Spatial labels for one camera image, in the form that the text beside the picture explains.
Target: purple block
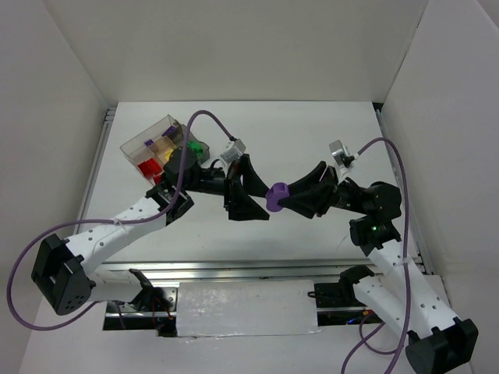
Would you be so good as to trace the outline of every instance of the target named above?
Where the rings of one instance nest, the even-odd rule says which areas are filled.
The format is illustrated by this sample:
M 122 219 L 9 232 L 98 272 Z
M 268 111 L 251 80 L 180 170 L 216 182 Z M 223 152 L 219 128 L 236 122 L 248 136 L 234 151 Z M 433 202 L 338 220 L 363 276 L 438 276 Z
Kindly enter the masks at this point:
M 279 206 L 279 200 L 289 197 L 288 185 L 284 182 L 275 183 L 265 194 L 265 199 L 267 200 L 267 210 L 269 212 L 278 212 L 282 210 L 282 206 Z
M 172 135 L 172 134 L 175 132 L 175 130 L 176 130 L 176 129 L 177 129 L 176 127 L 174 127 L 174 126 L 170 126 L 170 127 L 168 127 L 168 128 L 166 129 L 166 131 L 165 131 L 165 132 L 163 132 L 163 133 L 161 134 L 161 136 L 170 136 L 170 135 Z

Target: clear container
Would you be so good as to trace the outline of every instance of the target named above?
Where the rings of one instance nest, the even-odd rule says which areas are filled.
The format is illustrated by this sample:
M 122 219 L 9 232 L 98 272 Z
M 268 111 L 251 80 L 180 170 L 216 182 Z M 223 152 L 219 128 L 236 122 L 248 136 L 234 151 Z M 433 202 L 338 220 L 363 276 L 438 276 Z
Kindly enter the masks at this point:
M 170 154 L 182 146 L 185 133 L 186 127 L 167 115 L 123 144 L 120 149 L 141 175 L 154 185 L 159 182 Z M 192 132 L 187 146 L 196 152 L 200 163 L 210 158 L 210 147 L 196 139 Z

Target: white wall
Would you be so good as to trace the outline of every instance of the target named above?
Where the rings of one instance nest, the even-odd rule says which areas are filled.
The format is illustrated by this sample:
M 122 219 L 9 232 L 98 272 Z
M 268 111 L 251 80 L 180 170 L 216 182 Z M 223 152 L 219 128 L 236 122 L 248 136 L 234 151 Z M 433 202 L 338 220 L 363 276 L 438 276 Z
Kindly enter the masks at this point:
M 117 101 L 383 101 L 427 0 L 44 0 Z
M 480 331 L 475 372 L 497 371 L 499 29 L 477 1 L 430 0 L 382 118 L 451 302 Z
M 499 0 L 478 0 L 489 17 L 499 26 Z
M 0 3 L 0 288 L 23 246 L 74 218 L 104 109 L 90 80 L 38 0 Z M 40 292 L 33 258 L 15 281 L 15 303 L 33 320 Z M 18 371 L 30 331 L 0 303 L 2 372 Z

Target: wire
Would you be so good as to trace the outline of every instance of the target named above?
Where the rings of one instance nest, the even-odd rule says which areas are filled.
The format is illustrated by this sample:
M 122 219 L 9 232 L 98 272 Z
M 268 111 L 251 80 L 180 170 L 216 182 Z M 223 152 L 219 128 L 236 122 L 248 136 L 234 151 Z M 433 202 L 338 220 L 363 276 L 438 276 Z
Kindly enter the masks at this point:
M 163 309 L 166 311 L 166 314 L 168 314 L 168 319 L 173 319 L 172 317 L 172 314 L 170 313 L 170 311 L 168 310 L 168 308 L 166 306 L 163 305 L 163 303 L 161 302 L 161 300 L 159 298 L 156 298 L 157 300 L 157 303 L 163 307 Z
M 402 259 L 407 258 L 407 253 L 408 253 L 408 243 L 409 243 L 409 192 L 407 188 L 407 176 L 405 174 L 405 168 L 404 168 L 404 163 L 402 162 L 402 157 L 400 156 L 400 153 L 398 152 L 398 149 L 396 145 L 389 140 L 388 138 L 380 137 L 371 140 L 368 142 L 365 146 L 363 146 L 359 152 L 358 155 L 360 156 L 366 150 L 371 147 L 373 144 L 378 143 L 378 142 L 385 142 L 390 148 L 393 150 L 398 166 L 400 167 L 400 175 L 402 177 L 402 191 L 403 191 L 403 197 L 404 197 L 404 238 L 402 239 Z M 404 343 L 405 343 L 405 338 L 407 336 L 407 332 L 409 330 L 409 320 L 411 318 L 411 280 L 409 276 L 409 265 L 407 263 L 403 263 L 403 268 L 404 268 L 404 278 L 405 278 L 405 316 L 404 316 L 404 325 L 402 327 L 402 333 L 400 335 L 400 338 L 398 339 L 398 344 L 395 349 L 395 353 L 393 358 L 390 361 L 390 364 L 388 365 L 387 369 L 384 371 L 384 374 L 390 374 L 393 371 L 393 368 L 397 364 L 398 358 L 400 357 L 400 354 L 402 353 L 402 349 L 404 348 Z M 353 353 L 359 349 L 370 337 L 374 335 L 377 331 L 379 331 L 378 328 L 376 328 L 373 333 L 370 333 L 367 335 L 366 339 L 362 339 L 352 350 L 349 352 L 347 357 L 345 358 L 345 361 L 343 362 L 342 366 L 342 374 L 345 374 L 346 370 L 346 363 L 348 363 L 349 359 L 352 357 Z
M 364 340 L 364 333 L 362 332 L 362 328 L 364 326 L 364 323 L 371 317 L 371 316 L 374 316 L 374 313 L 369 313 L 367 316 L 365 316 L 364 318 L 362 318 L 362 321 L 360 321 L 360 324 L 359 324 L 359 335 L 360 335 L 360 339 L 361 340 Z M 370 346 L 369 343 L 367 343 L 367 340 L 366 342 L 364 343 L 366 345 L 366 347 L 368 347 L 371 351 L 373 351 L 374 353 L 378 353 L 379 355 L 393 355 L 397 350 L 396 349 L 393 349 L 391 351 L 380 351 L 379 349 L 376 349 L 376 348 L 373 348 Z
M 122 325 L 122 330 L 126 330 L 125 320 L 123 319 L 123 314 L 122 314 L 121 308 L 119 307 L 119 303 L 118 302 L 114 302 L 114 303 L 115 303 L 116 308 L 118 310 L 119 322 Z
M 365 338 L 363 338 L 359 343 L 356 344 L 354 348 L 346 355 L 345 360 L 343 361 L 342 365 L 342 374 L 345 373 L 346 366 L 350 361 L 350 358 L 352 358 L 353 354 L 356 353 L 356 351 L 362 347 L 371 337 L 373 337 L 379 330 L 381 330 L 384 326 L 384 322 L 380 323 L 378 327 L 376 327 L 373 331 L 371 331 Z
M 217 162 L 219 162 L 219 161 L 220 161 L 220 159 L 219 159 L 219 158 L 215 158 L 215 159 L 213 160 L 213 162 L 212 162 L 212 163 L 211 163 L 211 165 L 210 165 L 210 171 L 213 171 L 213 168 L 215 167 L 216 163 L 217 163 Z
M 231 140 L 231 141 L 236 141 L 236 138 L 232 136 L 232 134 L 225 128 L 225 126 L 222 125 L 220 120 L 210 111 L 197 111 L 195 112 L 187 122 L 186 126 L 186 134 L 184 135 L 183 143 L 182 143 L 182 152 L 180 156 L 180 165 L 179 165 L 179 179 L 177 181 L 177 186 L 175 187 L 175 193 L 173 194 L 172 201 L 159 213 L 150 216 L 148 218 L 142 218 L 139 220 L 126 220 L 126 221 L 121 221 L 122 224 L 145 224 L 147 222 L 154 221 L 158 219 L 159 217 L 165 215 L 177 202 L 177 199 L 179 198 L 180 195 L 180 190 L 182 189 L 182 181 L 184 177 L 184 170 L 186 168 L 186 154 L 187 154 L 187 141 L 189 138 L 189 132 L 190 128 L 192 127 L 194 120 L 196 117 L 199 115 L 207 115 L 213 119 L 217 125 L 220 127 L 220 129 L 225 133 L 225 135 Z M 84 220 L 76 220 L 76 221 L 70 221 L 70 222 L 65 222 L 64 224 L 57 224 L 53 228 L 49 228 L 48 230 L 45 230 L 41 234 L 39 234 L 35 239 L 33 239 L 24 249 L 21 251 L 19 254 L 19 257 L 17 257 L 16 261 L 12 265 L 12 269 L 10 271 L 9 279 L 7 280 L 7 290 L 6 290 L 6 297 L 7 297 L 7 306 L 9 307 L 9 311 L 11 312 L 12 316 L 14 319 L 20 323 L 21 325 L 27 327 L 28 329 L 36 330 L 36 331 L 52 331 L 52 330 L 57 330 L 60 328 L 63 328 L 65 326 L 68 326 L 70 323 L 75 322 L 77 319 L 81 318 L 85 313 L 87 313 L 90 309 L 92 309 L 97 302 L 91 303 L 86 309 L 84 309 L 80 314 L 74 316 L 73 318 L 69 319 L 68 321 L 64 323 L 60 323 L 58 325 L 54 326 L 37 326 L 32 323 L 29 323 L 26 321 L 21 315 L 17 312 L 16 308 L 14 307 L 14 302 L 12 300 L 12 285 L 14 283 L 14 277 L 16 275 L 16 271 L 19 268 L 19 265 L 21 264 L 21 261 L 23 258 L 26 256 L 26 254 L 30 251 L 31 248 L 37 242 L 39 242 L 41 239 L 46 237 L 47 235 L 53 233 L 54 231 L 57 231 L 61 228 L 67 228 L 71 226 L 76 226 L 78 224 L 115 224 L 113 220 L 109 219 L 84 219 Z

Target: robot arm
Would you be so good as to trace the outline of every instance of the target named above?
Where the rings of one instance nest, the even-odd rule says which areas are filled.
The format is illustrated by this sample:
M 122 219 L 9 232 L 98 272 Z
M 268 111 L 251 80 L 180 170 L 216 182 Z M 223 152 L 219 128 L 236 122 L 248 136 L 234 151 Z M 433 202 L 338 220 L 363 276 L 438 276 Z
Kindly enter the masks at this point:
M 375 182 L 359 187 L 346 178 L 354 157 L 341 142 L 330 145 L 335 168 L 320 162 L 306 177 L 291 185 L 277 183 L 270 189 L 251 166 L 244 146 L 236 141 L 221 155 L 228 166 L 202 168 L 193 152 L 187 152 L 182 191 L 166 214 L 148 219 L 168 206 L 180 173 L 180 150 L 165 165 L 161 182 L 146 196 L 103 224 L 61 240 L 48 236 L 42 243 L 32 279 L 59 315 L 78 309 L 86 301 L 119 300 L 137 310 L 158 300 L 168 307 L 160 288 L 154 288 L 138 270 L 105 272 L 98 267 L 110 256 L 138 238 L 168 226 L 193 206 L 186 191 L 224 196 L 228 219 L 249 221 L 269 219 L 269 214 L 251 196 L 265 197 L 267 209 L 283 208 L 307 218 L 326 214 L 330 207 L 364 214 L 352 220 L 350 236 L 395 286 L 389 292 L 366 266 L 355 266 L 341 275 L 345 292 L 372 309 L 397 334 L 402 331 L 405 314 L 405 278 L 401 261 L 408 262 L 412 285 L 411 324 L 407 357 L 416 373 L 444 373 L 468 362 L 478 330 L 470 319 L 461 321 L 434 293 L 412 259 L 401 259 L 400 234 L 392 220 L 402 215 L 402 197 L 397 187 Z M 130 220 L 143 220 L 129 224 Z

